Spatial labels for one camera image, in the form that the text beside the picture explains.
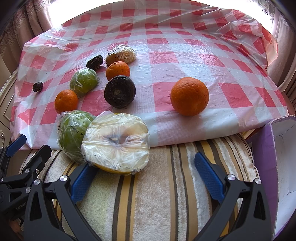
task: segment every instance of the blue textured pad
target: blue textured pad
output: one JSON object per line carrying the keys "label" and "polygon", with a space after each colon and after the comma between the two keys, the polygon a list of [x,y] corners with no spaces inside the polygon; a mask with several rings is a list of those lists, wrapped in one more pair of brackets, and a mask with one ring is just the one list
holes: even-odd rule
{"label": "blue textured pad", "polygon": [[200,152],[195,154],[194,164],[211,197],[222,203],[225,197],[223,183]]}
{"label": "blue textured pad", "polygon": [[25,135],[20,135],[13,143],[7,148],[6,156],[12,157],[24,144],[26,144],[27,138]]}
{"label": "blue textured pad", "polygon": [[77,203],[83,199],[97,171],[97,168],[86,165],[82,172],[79,174],[72,185],[71,200],[74,203]]}

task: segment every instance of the mangosteen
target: mangosteen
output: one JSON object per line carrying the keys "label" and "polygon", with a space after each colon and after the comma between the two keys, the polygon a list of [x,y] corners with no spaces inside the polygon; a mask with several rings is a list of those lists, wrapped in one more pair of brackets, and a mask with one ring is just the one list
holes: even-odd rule
{"label": "mangosteen", "polygon": [[34,92],[41,92],[43,89],[43,83],[42,82],[37,82],[33,85],[33,91]]}
{"label": "mangosteen", "polygon": [[103,63],[103,57],[98,55],[94,58],[92,58],[91,60],[89,60],[86,64],[86,67],[88,69],[92,69],[94,71],[97,71],[99,69],[99,67],[102,65]]}
{"label": "mangosteen", "polygon": [[113,77],[106,85],[104,91],[105,100],[117,109],[128,106],[136,95],[136,86],[133,81],[125,76]]}

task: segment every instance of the screw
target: screw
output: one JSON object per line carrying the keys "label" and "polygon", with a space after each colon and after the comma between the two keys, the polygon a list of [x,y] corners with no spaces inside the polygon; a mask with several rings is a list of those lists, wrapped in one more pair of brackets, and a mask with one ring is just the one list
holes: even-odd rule
{"label": "screw", "polygon": [[39,179],[36,179],[35,181],[34,181],[34,185],[38,185],[40,183],[40,180]]}
{"label": "screw", "polygon": [[256,182],[257,184],[261,184],[261,183],[262,183],[261,180],[260,180],[259,178],[256,178],[256,179],[255,179],[255,182]]}
{"label": "screw", "polygon": [[66,176],[66,175],[62,175],[59,179],[60,179],[62,182],[67,181],[68,176]]}
{"label": "screw", "polygon": [[233,174],[228,174],[228,175],[227,175],[227,179],[230,180],[230,181],[234,181],[234,180],[235,180],[235,175],[233,175]]}

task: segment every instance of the large orange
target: large orange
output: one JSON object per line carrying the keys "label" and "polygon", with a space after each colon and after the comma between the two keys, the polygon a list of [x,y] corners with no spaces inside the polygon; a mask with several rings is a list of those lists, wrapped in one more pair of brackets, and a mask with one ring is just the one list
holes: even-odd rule
{"label": "large orange", "polygon": [[170,92],[173,108],[181,115],[201,113],[209,102],[209,91],[198,79],[185,77],[175,83]]}
{"label": "large orange", "polygon": [[72,90],[61,91],[54,101],[54,107],[59,114],[64,111],[76,110],[77,105],[78,97]]}
{"label": "large orange", "polygon": [[131,71],[129,69],[129,66],[123,61],[114,62],[106,69],[106,77],[108,81],[118,75],[125,75],[129,77],[130,74]]}

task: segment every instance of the tangerine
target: tangerine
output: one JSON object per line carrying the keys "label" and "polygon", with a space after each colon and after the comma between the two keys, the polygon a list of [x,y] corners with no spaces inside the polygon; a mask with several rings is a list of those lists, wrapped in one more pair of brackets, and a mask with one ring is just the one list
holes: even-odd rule
{"label": "tangerine", "polygon": [[206,108],[209,91],[200,80],[184,77],[172,87],[170,101],[173,108],[181,115],[194,116]]}
{"label": "tangerine", "polygon": [[59,114],[64,111],[76,110],[77,105],[78,97],[72,90],[61,91],[54,101],[54,108]]}
{"label": "tangerine", "polygon": [[123,61],[114,62],[106,69],[106,77],[108,81],[118,75],[125,75],[129,77],[130,74],[131,71],[129,69],[129,66]]}

